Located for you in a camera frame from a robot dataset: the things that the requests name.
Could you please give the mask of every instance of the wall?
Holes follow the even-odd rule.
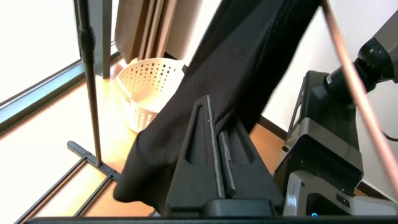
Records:
[[[354,60],[360,47],[396,12],[398,1],[332,0],[331,6],[343,33],[350,57]],[[273,93],[262,115],[287,130],[305,73],[308,70],[332,72],[339,66],[340,62],[331,42],[322,10],[319,9],[308,27],[285,77]],[[398,85],[392,82],[378,84],[377,88],[368,94],[368,97],[383,130],[390,136],[398,138],[398,118],[396,117]],[[394,194],[390,183],[384,174],[359,113],[357,113],[357,128],[359,146],[363,155],[364,181],[393,198]],[[389,143],[398,157],[398,143]]]
[[[221,0],[179,0],[166,52],[189,65]]]

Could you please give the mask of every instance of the white plastic basket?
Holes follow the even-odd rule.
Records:
[[[177,90],[184,76],[183,63],[150,58],[129,64],[116,77],[121,110],[134,132],[145,129]]]

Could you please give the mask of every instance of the black garment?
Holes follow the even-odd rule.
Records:
[[[245,2],[231,1],[230,6],[236,9]],[[164,213],[193,104],[202,96],[210,96],[217,133],[234,114],[250,132],[285,73],[318,3],[262,0],[251,12],[246,11],[250,12],[247,16],[241,16],[242,22],[235,22],[236,28],[224,33],[228,36],[215,42],[214,50],[208,47],[208,57],[196,70],[188,71],[164,109],[138,134],[115,188],[115,199],[142,201]],[[216,14],[226,15],[231,10],[220,9],[226,12]],[[223,20],[228,26],[228,18]]]

